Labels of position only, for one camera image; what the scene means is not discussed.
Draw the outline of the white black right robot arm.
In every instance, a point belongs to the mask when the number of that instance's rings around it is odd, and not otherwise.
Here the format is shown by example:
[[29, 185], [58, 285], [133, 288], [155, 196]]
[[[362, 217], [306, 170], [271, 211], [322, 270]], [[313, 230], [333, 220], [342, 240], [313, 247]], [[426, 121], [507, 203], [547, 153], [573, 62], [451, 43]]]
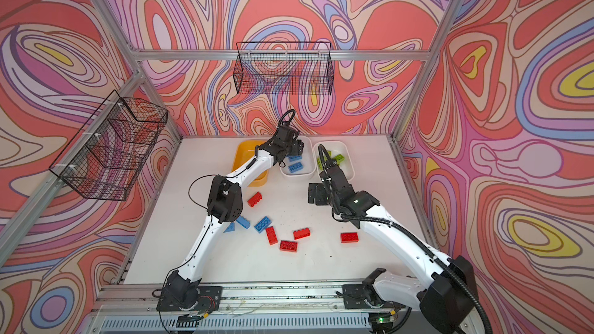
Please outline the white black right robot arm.
[[324, 167], [320, 179], [334, 219], [368, 233], [411, 270], [410, 278], [381, 268], [370, 274], [367, 283], [373, 305], [396, 302], [417, 309], [440, 333], [460, 332], [463, 321], [476, 312], [484, 332], [493, 332], [467, 259], [451, 258], [416, 237], [377, 198], [365, 190], [355, 191], [337, 165]]

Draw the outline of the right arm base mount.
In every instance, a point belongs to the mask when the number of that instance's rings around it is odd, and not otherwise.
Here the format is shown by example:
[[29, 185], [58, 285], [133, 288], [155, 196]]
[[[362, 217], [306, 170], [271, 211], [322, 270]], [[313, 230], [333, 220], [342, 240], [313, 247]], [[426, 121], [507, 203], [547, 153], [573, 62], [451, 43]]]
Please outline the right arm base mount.
[[337, 295], [343, 299], [346, 309], [391, 309], [399, 311], [405, 307], [397, 302], [383, 300], [369, 285], [343, 285], [342, 289], [337, 291]]

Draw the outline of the green lego brick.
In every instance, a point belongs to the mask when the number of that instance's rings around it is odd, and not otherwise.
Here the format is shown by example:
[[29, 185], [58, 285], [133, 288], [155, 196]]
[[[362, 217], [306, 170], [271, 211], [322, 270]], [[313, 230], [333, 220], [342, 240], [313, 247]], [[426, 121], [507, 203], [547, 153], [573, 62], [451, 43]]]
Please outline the green lego brick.
[[341, 165], [344, 161], [346, 160], [345, 156], [342, 154], [338, 154], [334, 157], [332, 157], [332, 161], [336, 164], [336, 165]]
[[322, 172], [325, 168], [325, 165], [329, 164], [331, 161], [331, 151], [326, 150], [326, 152], [324, 154], [322, 154], [321, 152], [318, 152], [318, 156], [316, 157], [316, 160], [317, 160], [318, 169], [320, 170], [320, 172]]

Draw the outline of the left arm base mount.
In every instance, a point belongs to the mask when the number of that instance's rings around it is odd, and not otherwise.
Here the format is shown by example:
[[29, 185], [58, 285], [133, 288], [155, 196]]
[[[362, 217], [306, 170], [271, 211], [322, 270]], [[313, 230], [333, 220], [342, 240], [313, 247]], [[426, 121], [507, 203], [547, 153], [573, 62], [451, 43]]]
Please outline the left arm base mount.
[[152, 292], [158, 312], [185, 312], [183, 320], [197, 321], [219, 310], [223, 287], [191, 282], [178, 270], [168, 273], [162, 287]]

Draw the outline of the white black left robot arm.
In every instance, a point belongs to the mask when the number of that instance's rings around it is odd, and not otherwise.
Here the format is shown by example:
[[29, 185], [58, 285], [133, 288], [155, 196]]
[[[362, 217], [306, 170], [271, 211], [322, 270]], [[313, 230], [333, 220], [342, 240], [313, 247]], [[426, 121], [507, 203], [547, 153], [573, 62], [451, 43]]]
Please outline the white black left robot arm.
[[224, 233], [224, 228], [241, 216], [244, 208], [242, 190], [262, 173], [283, 162], [287, 156], [301, 154], [303, 147], [299, 130], [292, 127], [290, 122], [281, 120], [272, 137], [258, 145], [250, 159], [232, 173], [213, 177], [203, 228], [180, 266], [167, 274], [159, 298], [169, 299], [183, 310], [188, 310], [197, 302], [204, 260]]

